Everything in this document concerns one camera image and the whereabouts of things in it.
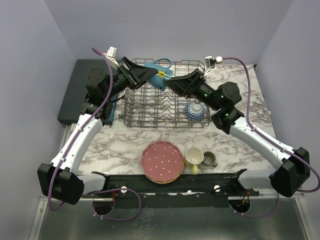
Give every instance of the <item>yellow mug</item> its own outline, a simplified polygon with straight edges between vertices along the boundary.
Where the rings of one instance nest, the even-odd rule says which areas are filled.
[[[198,147],[190,147],[184,153],[185,164],[192,169],[194,175],[198,174],[198,166],[204,160],[204,153]]]

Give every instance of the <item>yellow object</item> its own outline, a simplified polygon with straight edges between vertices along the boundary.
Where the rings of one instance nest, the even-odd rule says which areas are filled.
[[[198,165],[204,160],[204,153],[198,147],[190,147],[184,153],[183,161],[192,170],[193,175],[197,175]]]
[[[161,78],[164,78],[166,75],[165,71],[158,71],[158,76],[160,76]]]

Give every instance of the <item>pink plate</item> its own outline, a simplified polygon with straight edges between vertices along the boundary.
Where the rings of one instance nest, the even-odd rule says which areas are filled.
[[[167,182],[176,178],[184,167],[179,148],[169,141],[149,144],[142,152],[143,172],[154,181]]]

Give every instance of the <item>white marble surface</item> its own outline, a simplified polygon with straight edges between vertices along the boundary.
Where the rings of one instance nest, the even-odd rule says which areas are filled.
[[[250,119],[262,130],[275,136],[270,115],[265,105],[253,66],[249,65],[251,80]],[[244,69],[239,65],[220,65],[207,78],[216,89],[225,82],[238,84],[242,101],[236,107],[246,113],[248,86]],[[92,171],[104,174],[143,174],[141,156],[148,144],[162,140],[178,146],[182,153],[196,146],[203,151],[212,151],[218,166],[200,167],[200,173],[234,173],[240,169],[269,169],[271,165],[257,152],[233,136],[215,128],[213,123],[205,128],[128,128],[118,114],[123,112],[124,100],[117,103],[112,127],[104,126],[98,133],[79,167],[79,174]],[[183,173],[191,173],[187,167]]]

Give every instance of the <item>white plastic clip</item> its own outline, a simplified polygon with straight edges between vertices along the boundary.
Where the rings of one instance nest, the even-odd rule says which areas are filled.
[[[207,69],[205,72],[204,72],[204,75],[203,77],[206,77],[208,76],[209,74],[211,74],[213,71],[215,70],[215,68],[210,68],[210,69]]]
[[[216,58],[215,58],[215,60],[216,60],[216,63],[217,64],[220,64],[220,63],[222,63],[222,56],[217,56]]]
[[[256,127],[256,126],[253,126],[253,128],[251,128],[251,132],[255,132],[256,129],[257,129],[257,127]]]
[[[103,52],[103,55],[108,60],[110,66],[114,69],[118,69],[118,67],[120,67],[119,63],[115,59],[116,54],[117,54],[117,48],[113,46],[111,46],[107,52]]]

